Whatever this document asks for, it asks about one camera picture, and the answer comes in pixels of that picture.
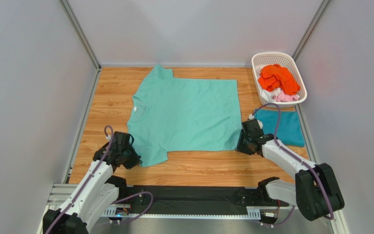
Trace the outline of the teal green t shirt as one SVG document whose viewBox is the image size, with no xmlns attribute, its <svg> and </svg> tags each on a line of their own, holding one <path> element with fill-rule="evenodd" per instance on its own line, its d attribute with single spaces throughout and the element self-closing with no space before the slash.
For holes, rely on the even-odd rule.
<svg viewBox="0 0 374 234">
<path fill-rule="evenodd" d="M 127 123 L 141 166 L 176 151 L 230 151 L 240 138 L 241 110 L 233 79 L 176 78 L 154 66 L 132 97 Z"/>
</svg>

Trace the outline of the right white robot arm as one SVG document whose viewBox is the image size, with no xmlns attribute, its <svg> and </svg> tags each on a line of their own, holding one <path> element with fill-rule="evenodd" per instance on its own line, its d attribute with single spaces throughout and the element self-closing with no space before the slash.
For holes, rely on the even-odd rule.
<svg viewBox="0 0 374 234">
<path fill-rule="evenodd" d="M 334 212 L 345 207 L 345 201 L 333 168 L 316 164 L 286 147 L 275 134 L 265 134 L 256 119 L 242 123 L 236 150 L 262 156 L 287 172 L 294 183 L 271 177 L 258 183 L 263 196 L 298 207 L 309 221 L 332 219 Z"/>
</svg>

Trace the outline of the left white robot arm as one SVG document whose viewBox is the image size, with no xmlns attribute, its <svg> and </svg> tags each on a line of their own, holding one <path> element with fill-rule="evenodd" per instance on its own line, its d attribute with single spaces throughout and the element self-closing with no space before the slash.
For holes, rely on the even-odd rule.
<svg viewBox="0 0 374 234">
<path fill-rule="evenodd" d="M 97 150 L 81 182 L 56 210 L 42 219 L 45 234 L 88 234 L 115 201 L 124 199 L 127 181 L 114 175 L 120 166 L 131 169 L 141 163 L 129 133 L 106 134 L 107 143 Z"/>
</svg>

